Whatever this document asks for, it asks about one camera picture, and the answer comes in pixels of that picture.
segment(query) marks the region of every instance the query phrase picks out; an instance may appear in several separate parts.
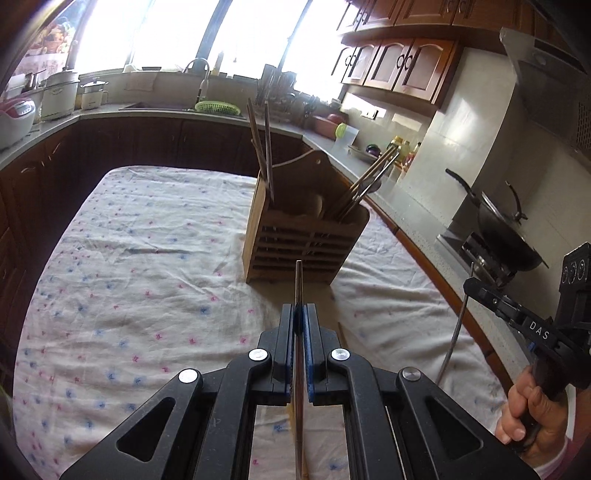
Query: kitchen sink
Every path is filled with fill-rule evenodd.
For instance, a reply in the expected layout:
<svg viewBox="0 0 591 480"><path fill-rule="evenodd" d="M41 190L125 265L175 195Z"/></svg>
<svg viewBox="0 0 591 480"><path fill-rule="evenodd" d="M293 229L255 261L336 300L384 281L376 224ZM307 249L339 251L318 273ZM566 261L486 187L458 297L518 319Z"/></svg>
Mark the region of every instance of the kitchen sink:
<svg viewBox="0 0 591 480"><path fill-rule="evenodd" d="M188 108L184 105L175 103L151 103L151 102L137 102L129 106L124 106L120 110L172 110L176 112L190 112L197 113L193 108ZM201 115L224 116L227 118L245 118L244 115L222 115L221 113L201 113Z"/></svg>

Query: wall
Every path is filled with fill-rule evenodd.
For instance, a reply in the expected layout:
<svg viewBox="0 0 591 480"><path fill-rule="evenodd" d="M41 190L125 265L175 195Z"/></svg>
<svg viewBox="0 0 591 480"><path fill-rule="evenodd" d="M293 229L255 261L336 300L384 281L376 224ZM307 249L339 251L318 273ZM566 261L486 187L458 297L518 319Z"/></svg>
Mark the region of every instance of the wall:
<svg viewBox="0 0 591 480"><path fill-rule="evenodd" d="M445 169L459 173L470 185L475 182L489 161L514 89L515 72L507 57L464 49L443 107L435 113L413 166L399 181L444 225L451 224L466 197ZM504 147L493 152L492 164L505 158L515 141L506 130L508 135L499 139Z"/></svg>
<svg viewBox="0 0 591 480"><path fill-rule="evenodd" d="M80 84L96 76L81 78ZM195 106L199 85L203 78L197 74L179 72L134 72L111 73L99 76L109 82L109 103L157 102L182 105L185 108ZM142 80L145 85L138 86ZM210 77L207 100L222 100L236 105L246 112L246 99L256 97L256 81Z"/></svg>
<svg viewBox="0 0 591 480"><path fill-rule="evenodd" d="M507 293L541 317L554 316L563 257L591 241L591 173L560 140L528 122L506 177L529 218L521 234L550 266L518 273ZM504 212L515 211L504 185L492 196Z"/></svg>
<svg viewBox="0 0 591 480"><path fill-rule="evenodd" d="M383 152L392 139L399 135L410 142L412 149L417 142L423 140L431 124L431 117L371 99L364 95L366 89L354 91L356 94L345 94L341 111L348 113L348 124L359 129L354 142L356 147L364 150L368 144L376 144ZM378 111L375 120L363 116L368 111L375 110Z"/></svg>

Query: gas stove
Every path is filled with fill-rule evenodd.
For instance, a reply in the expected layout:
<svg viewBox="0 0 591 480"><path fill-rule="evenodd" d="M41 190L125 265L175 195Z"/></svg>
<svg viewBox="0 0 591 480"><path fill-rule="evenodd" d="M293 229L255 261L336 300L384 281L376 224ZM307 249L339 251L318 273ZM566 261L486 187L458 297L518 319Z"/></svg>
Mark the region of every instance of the gas stove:
<svg viewBox="0 0 591 480"><path fill-rule="evenodd" d="M437 242L459 263L462 271L469 272L474 263L475 276L495 288L502 290L515 277L516 272L503 265L477 233L463 239L447 231L437 236Z"/></svg>

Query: wooden utensil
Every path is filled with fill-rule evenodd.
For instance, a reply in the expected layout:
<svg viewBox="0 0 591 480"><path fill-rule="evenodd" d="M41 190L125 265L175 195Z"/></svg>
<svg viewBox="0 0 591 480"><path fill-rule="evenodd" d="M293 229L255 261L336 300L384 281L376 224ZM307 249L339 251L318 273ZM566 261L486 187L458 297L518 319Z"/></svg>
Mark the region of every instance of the wooden utensil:
<svg viewBox="0 0 591 480"><path fill-rule="evenodd" d="M248 104L246 106L248 110L248 121L251 124L252 134L252 145L255 147L256 159L259 162L259 168L261 169L261 176L265 182L267 182L267 164L265 162L265 156L262 152L261 137L258 134L258 127L256 125L255 109L252 106L252 101L248 98Z"/></svg>
<svg viewBox="0 0 591 480"><path fill-rule="evenodd" d="M269 118L269 102L265 101L265 150L267 160L267 183L271 194L271 204L275 203L275 189L273 188L273 154L271 152L271 120Z"/></svg>

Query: utensil holder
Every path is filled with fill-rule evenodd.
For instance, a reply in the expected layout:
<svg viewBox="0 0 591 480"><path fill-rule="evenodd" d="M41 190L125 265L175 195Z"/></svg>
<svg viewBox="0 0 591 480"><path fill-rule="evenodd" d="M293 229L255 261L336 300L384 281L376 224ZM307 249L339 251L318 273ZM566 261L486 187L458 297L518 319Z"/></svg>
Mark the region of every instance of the utensil holder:
<svg viewBox="0 0 591 480"><path fill-rule="evenodd" d="M322 219L347 191L324 152L273 166L273 176L272 206L265 182L256 181L242 251L246 282L293 281L302 260L306 282L331 283L367 225L368 210L357 205L341 223Z"/></svg>

